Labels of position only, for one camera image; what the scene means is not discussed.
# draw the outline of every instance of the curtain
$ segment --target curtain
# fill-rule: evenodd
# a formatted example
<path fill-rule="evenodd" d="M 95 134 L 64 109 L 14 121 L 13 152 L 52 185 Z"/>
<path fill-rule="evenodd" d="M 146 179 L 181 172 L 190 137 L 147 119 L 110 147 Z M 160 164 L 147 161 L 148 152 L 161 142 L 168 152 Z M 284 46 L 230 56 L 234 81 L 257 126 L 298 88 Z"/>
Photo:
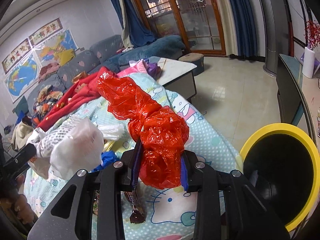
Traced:
<path fill-rule="evenodd" d="M 137 16 L 131 0 L 111 0 L 118 15 L 123 33 L 121 35 L 126 48 L 140 47 L 156 40 Z"/>
<path fill-rule="evenodd" d="M 257 34 L 249 0 L 230 0 L 236 25 L 239 56 L 257 56 Z"/>
<path fill-rule="evenodd" d="M 235 19 L 232 13 L 232 7 L 230 0 L 217 0 L 219 8 L 224 42 L 226 46 L 226 55 L 234 54 L 238 55 L 238 44 L 236 36 Z"/>

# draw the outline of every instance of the red blanket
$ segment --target red blanket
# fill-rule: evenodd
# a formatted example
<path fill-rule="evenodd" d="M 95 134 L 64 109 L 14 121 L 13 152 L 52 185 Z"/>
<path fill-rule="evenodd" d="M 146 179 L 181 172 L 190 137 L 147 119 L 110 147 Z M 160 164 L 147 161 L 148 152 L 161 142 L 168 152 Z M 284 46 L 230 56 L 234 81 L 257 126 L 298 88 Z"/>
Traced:
<path fill-rule="evenodd" d="M 41 127 L 41 129 L 46 132 L 61 117 L 78 109 L 82 104 L 100 97 L 101 95 L 97 91 L 97 78 L 105 71 L 108 72 L 108 69 L 102 67 L 99 72 L 91 74 L 84 79 L 80 79 L 70 87 L 37 127 Z"/>

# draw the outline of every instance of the trash can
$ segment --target trash can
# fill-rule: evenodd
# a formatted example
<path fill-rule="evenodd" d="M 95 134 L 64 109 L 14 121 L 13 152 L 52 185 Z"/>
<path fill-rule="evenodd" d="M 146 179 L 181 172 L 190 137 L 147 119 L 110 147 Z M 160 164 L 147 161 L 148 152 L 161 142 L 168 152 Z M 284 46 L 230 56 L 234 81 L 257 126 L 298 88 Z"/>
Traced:
<path fill-rule="evenodd" d="M 311 138 L 287 123 L 256 131 L 240 151 L 243 174 L 290 232 L 306 217 L 320 187 L 320 158 Z"/>
<path fill-rule="evenodd" d="M 203 60 L 204 56 L 200 53 L 189 53 L 179 58 L 179 61 L 193 63 L 197 66 L 192 70 L 194 76 L 199 75 L 204 71 Z"/>

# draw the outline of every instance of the metal bolt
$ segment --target metal bolt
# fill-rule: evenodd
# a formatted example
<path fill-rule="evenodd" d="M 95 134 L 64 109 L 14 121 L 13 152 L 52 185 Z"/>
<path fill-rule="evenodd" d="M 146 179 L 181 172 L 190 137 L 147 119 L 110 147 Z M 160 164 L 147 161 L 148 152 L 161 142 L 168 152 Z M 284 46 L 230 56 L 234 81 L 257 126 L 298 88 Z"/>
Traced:
<path fill-rule="evenodd" d="M 115 163 L 113 164 L 113 166 L 114 166 L 115 168 L 121 168 L 121 167 L 123 166 L 123 162 L 115 162 Z"/>
<path fill-rule="evenodd" d="M 77 172 L 77 175 L 78 175 L 79 177 L 82 177 L 82 176 L 84 176 L 86 173 L 87 173 L 87 172 L 86 172 L 85 170 L 79 170 L 79 171 Z"/>
<path fill-rule="evenodd" d="M 240 177 L 240 176 L 241 176 L 241 172 L 238 171 L 238 170 L 233 170 L 233 171 L 231 172 L 231 174 L 232 174 L 232 176 L 234 176 L 234 177 Z"/>
<path fill-rule="evenodd" d="M 204 166 L 205 166 L 205 164 L 204 164 L 203 162 L 197 162 L 197 163 L 196 163 L 196 167 L 197 167 L 198 169 L 203 169 Z"/>

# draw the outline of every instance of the blue curtain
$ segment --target blue curtain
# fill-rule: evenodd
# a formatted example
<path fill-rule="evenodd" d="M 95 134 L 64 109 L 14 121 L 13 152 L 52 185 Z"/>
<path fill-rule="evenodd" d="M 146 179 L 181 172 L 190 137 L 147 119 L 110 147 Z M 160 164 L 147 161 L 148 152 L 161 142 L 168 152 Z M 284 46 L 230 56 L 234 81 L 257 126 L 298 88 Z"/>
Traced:
<path fill-rule="evenodd" d="M 236 25 L 239 56 L 257 56 L 257 34 L 249 0 L 230 0 Z"/>
<path fill-rule="evenodd" d="M 123 29 L 123 20 L 122 13 L 119 0 L 111 0 L 119 21 L 121 23 L 121 27 Z M 134 47 L 144 46 L 148 43 L 151 43 L 156 40 L 154 34 L 148 30 L 138 18 L 134 7 L 131 3 L 131 0 L 124 0 L 124 5 L 127 13 L 127 19 L 129 24 L 129 33 L 130 33 L 130 41 Z"/>

